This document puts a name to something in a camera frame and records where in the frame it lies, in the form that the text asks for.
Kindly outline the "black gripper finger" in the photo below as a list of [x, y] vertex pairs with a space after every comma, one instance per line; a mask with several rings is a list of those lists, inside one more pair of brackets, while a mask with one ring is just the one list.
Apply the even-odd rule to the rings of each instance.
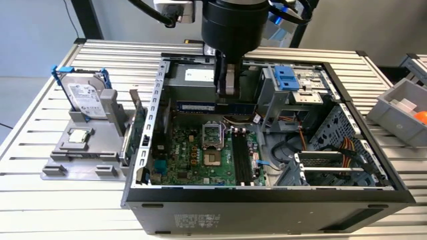
[[240, 99], [241, 65], [241, 58], [237, 61], [229, 61], [220, 51], [214, 52], [213, 85], [217, 103], [228, 103]]

